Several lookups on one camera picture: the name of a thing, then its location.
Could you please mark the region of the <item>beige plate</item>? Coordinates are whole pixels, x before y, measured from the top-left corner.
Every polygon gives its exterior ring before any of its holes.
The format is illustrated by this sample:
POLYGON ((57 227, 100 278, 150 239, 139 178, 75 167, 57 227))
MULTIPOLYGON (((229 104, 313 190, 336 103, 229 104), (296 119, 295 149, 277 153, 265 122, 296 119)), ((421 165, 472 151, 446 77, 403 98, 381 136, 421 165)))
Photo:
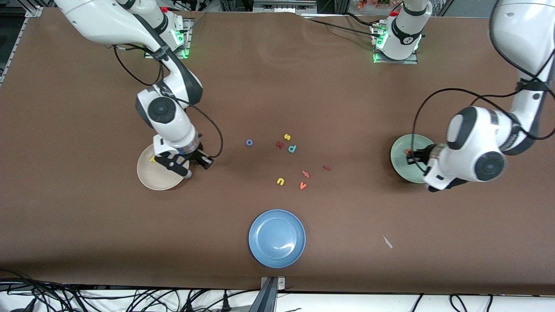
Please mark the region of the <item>beige plate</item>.
POLYGON ((151 190, 169 190, 180 184, 184 178, 158 162, 149 162, 155 156, 153 144, 145 148, 137 160, 137 177, 151 190))

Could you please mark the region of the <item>orange flowers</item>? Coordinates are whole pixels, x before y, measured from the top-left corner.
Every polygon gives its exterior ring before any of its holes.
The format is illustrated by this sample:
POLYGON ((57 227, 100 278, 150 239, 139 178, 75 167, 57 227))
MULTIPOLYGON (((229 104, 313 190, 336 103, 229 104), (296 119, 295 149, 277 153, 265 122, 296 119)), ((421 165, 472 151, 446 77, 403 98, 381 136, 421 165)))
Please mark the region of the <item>orange flowers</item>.
POLYGON ((366 10, 367 8, 369 8, 369 10, 392 10, 402 1, 403 0, 357 0, 356 6, 360 11, 366 10))

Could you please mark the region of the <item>blue plate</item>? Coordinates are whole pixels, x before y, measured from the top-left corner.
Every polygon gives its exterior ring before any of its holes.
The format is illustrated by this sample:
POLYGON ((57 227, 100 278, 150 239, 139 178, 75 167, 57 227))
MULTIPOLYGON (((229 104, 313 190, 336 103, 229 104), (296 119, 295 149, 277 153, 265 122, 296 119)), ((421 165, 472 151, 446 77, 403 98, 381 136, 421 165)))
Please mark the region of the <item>blue plate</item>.
POLYGON ((303 254, 306 242, 303 223, 283 209, 263 212, 248 232, 248 246, 253 257, 272 269, 293 265, 303 254))

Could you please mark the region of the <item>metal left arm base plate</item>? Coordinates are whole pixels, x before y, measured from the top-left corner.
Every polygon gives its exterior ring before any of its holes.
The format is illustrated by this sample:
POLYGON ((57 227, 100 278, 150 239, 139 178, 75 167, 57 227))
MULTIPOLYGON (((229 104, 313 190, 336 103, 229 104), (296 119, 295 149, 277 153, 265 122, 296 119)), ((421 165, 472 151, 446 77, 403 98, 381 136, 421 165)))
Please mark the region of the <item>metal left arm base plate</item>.
POLYGON ((419 41, 422 39, 422 34, 418 33, 408 37, 401 34, 401 37, 398 37, 395 32, 390 32, 393 28, 383 23, 374 23, 369 29, 373 35, 374 63, 403 65, 416 65, 418 63, 416 50, 419 41))

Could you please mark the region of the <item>aluminium table edge rail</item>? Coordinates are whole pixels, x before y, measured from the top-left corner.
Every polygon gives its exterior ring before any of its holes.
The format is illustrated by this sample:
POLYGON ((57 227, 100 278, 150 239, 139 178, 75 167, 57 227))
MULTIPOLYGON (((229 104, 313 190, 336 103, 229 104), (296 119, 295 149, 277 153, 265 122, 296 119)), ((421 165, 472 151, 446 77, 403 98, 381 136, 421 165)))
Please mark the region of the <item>aluminium table edge rail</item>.
POLYGON ((39 17, 47 5, 41 0, 0 0, 0 86, 29 20, 39 17))

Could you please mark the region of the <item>grey power strip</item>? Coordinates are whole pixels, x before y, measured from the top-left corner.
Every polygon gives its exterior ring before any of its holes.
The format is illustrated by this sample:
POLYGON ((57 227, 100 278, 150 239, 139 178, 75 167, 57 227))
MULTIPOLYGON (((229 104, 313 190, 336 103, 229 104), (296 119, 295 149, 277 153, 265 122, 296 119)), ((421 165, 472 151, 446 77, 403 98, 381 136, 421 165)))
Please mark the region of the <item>grey power strip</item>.
POLYGON ((257 13, 316 14, 317 0, 253 0, 252 11, 257 13))

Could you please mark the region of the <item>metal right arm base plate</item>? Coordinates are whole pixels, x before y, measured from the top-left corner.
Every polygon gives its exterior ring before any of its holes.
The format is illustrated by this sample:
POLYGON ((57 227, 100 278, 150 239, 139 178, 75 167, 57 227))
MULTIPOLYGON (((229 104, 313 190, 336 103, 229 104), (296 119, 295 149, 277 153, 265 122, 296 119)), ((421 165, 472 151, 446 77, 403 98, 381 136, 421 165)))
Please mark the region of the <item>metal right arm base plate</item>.
POLYGON ((169 47, 175 48, 173 52, 179 59, 189 57, 194 22, 191 18, 176 17, 173 19, 172 28, 168 28, 161 36, 169 47))

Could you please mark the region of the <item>brown table cover sheet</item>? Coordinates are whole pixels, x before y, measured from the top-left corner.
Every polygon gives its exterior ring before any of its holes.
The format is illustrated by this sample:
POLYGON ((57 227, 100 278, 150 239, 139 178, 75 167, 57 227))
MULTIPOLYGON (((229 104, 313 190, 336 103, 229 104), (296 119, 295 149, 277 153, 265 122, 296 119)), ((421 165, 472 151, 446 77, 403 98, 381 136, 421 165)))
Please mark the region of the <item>brown table cover sheet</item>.
POLYGON ((281 275, 295 291, 555 294, 555 137, 508 157, 497 180, 437 193, 390 163, 432 92, 515 89, 487 33, 486 19, 432 18, 418 64, 391 65, 373 63, 361 34, 295 14, 207 14, 183 62, 224 149, 155 191, 136 171, 155 133, 135 109, 144 87, 45 9, 0 87, 0 269, 75 284, 255 289, 281 275), (272 209, 307 235, 282 269, 248 246, 272 209))

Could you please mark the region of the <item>green plate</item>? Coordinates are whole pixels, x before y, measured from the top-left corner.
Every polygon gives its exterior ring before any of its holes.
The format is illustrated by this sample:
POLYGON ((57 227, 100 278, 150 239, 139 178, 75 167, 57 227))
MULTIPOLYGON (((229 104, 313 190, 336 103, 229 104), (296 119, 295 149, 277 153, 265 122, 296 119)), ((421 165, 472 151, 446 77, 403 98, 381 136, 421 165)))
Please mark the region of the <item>green plate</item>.
POLYGON ((405 150, 411 148, 414 151, 434 145, 432 140, 418 134, 407 134, 398 138, 391 147, 391 164, 399 176, 409 182, 424 184, 424 171, 428 166, 424 164, 408 165, 405 150))

